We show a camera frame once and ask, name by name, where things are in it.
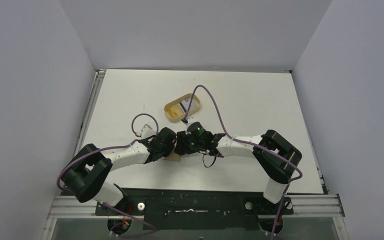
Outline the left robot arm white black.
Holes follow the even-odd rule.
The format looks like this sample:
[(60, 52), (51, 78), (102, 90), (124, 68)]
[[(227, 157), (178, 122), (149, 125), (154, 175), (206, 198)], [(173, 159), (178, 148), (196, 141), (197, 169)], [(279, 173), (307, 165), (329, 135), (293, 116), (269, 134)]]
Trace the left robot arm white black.
[(128, 145), (98, 148), (87, 144), (60, 172), (57, 186), (62, 189), (64, 183), (80, 203), (96, 200), (121, 215), (127, 211), (128, 200), (115, 183), (107, 181), (109, 173), (165, 158), (174, 150), (176, 140), (177, 134), (164, 127), (159, 133), (135, 139)]

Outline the grey card with black stripe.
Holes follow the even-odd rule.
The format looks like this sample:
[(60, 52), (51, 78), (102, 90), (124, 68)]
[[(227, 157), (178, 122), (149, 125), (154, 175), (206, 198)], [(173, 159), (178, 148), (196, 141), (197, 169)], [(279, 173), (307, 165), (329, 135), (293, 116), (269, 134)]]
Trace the grey card with black stripe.
[(179, 102), (180, 108), (183, 110), (184, 113), (188, 111), (191, 113), (194, 109), (199, 107), (199, 104), (195, 99), (192, 99), (191, 97), (184, 98)]

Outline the beige leather card holder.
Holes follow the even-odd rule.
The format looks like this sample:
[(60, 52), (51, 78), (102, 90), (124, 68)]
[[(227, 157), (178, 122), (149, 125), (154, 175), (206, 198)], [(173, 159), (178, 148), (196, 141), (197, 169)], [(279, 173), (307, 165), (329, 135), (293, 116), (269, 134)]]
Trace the beige leather card holder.
[(178, 143), (178, 141), (175, 140), (175, 141), (174, 141), (174, 147), (173, 147), (172, 151), (170, 152), (170, 154), (169, 154), (168, 156), (166, 156), (166, 157), (164, 158), (164, 160), (166, 160), (166, 161), (171, 161), (171, 162), (180, 162), (180, 161), (181, 161), (181, 155), (179, 155), (179, 154), (177, 154), (177, 153), (175, 152), (177, 143)]

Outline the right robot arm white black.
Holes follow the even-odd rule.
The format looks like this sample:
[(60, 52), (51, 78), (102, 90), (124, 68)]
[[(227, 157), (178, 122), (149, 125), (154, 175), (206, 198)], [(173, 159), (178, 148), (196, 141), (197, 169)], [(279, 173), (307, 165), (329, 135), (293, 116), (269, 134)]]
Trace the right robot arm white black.
[(281, 198), (293, 181), (302, 159), (301, 152), (275, 130), (256, 136), (233, 137), (212, 133), (193, 122), (177, 133), (174, 152), (180, 156), (201, 153), (215, 158), (245, 157), (256, 159), (269, 180), (261, 199), (262, 209), (269, 214), (281, 207)]

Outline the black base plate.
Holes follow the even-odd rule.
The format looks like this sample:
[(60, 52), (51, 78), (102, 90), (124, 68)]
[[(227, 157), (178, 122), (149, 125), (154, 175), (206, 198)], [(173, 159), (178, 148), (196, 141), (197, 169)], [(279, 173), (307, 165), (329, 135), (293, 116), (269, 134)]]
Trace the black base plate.
[(294, 213), (292, 201), (271, 203), (261, 192), (126, 188), (119, 210), (148, 230), (271, 230), (275, 217)]

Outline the beige oval tray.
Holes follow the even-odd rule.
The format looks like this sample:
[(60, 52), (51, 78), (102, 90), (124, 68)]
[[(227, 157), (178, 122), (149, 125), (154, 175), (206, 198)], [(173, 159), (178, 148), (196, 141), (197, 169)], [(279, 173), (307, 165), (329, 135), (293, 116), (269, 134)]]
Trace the beige oval tray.
[(189, 110), (187, 116), (190, 116), (196, 113), (197, 111), (199, 111), (200, 108), (201, 108), (200, 99), (196, 95), (192, 98), (192, 94), (187, 93), (167, 103), (164, 106), (163, 110), (166, 118), (170, 122), (176, 123), (181, 121), (185, 117), (187, 110)]

